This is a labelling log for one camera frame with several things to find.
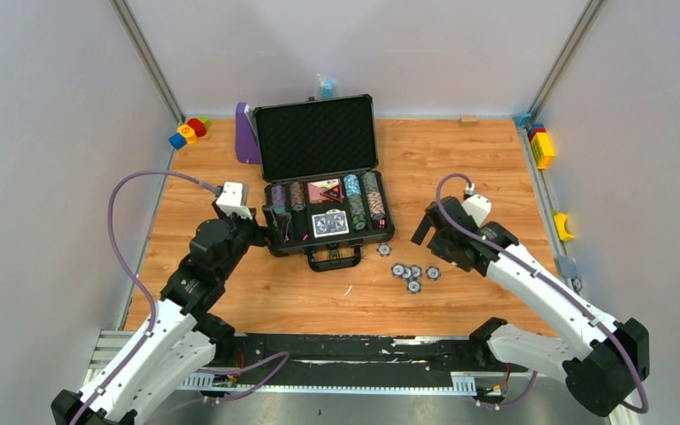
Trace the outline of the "red playing card deck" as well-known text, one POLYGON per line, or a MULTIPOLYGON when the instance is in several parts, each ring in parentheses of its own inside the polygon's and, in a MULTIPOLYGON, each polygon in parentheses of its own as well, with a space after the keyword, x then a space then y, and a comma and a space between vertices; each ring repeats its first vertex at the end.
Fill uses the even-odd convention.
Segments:
POLYGON ((327 202, 323 202, 321 200, 320 192, 321 192, 322 189, 334 186, 336 184, 342 185, 342 182, 339 179, 329 179, 329 180, 324 180, 324 181, 308 182, 307 183, 307 191, 308 191, 309 202, 311 204, 327 203, 327 202))

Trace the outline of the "blue playing card deck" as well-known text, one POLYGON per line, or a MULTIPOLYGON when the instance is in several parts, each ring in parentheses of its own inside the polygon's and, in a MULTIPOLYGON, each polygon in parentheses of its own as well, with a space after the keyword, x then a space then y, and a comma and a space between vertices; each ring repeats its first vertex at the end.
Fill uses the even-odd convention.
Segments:
POLYGON ((315 238, 345 235, 350 232, 346 212, 313 214, 311 222, 315 238))

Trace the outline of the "red triangular card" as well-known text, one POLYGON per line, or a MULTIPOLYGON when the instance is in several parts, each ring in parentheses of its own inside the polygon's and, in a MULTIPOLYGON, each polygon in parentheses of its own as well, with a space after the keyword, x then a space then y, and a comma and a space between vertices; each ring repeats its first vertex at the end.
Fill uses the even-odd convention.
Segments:
POLYGON ((323 202, 342 203, 344 198, 342 185, 336 184, 334 186, 322 189, 320 192, 320 196, 323 202))

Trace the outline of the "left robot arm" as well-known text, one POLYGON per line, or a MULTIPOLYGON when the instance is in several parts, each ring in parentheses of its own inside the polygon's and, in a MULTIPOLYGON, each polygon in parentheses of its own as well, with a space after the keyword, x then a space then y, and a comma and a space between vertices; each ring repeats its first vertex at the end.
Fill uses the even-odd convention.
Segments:
POLYGON ((268 237, 248 207, 202 222, 145 323, 91 382, 52 401, 57 424, 144 424, 184 380, 236 354, 234 329, 209 311, 252 246, 268 237))

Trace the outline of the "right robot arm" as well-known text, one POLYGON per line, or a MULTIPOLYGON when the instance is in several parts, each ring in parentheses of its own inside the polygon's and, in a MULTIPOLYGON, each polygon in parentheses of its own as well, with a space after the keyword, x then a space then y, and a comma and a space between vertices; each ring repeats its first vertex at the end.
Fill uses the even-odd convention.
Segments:
POLYGON ((479 225, 454 197, 426 208, 412 242, 422 243, 429 232, 432 254, 510 291, 556 333, 540 336, 492 318, 469 347, 476 366, 514 363, 550 376, 600 417, 619 406, 648 412, 650 334, 640 321, 619 321, 597 308, 548 272, 513 233, 495 221, 479 225))

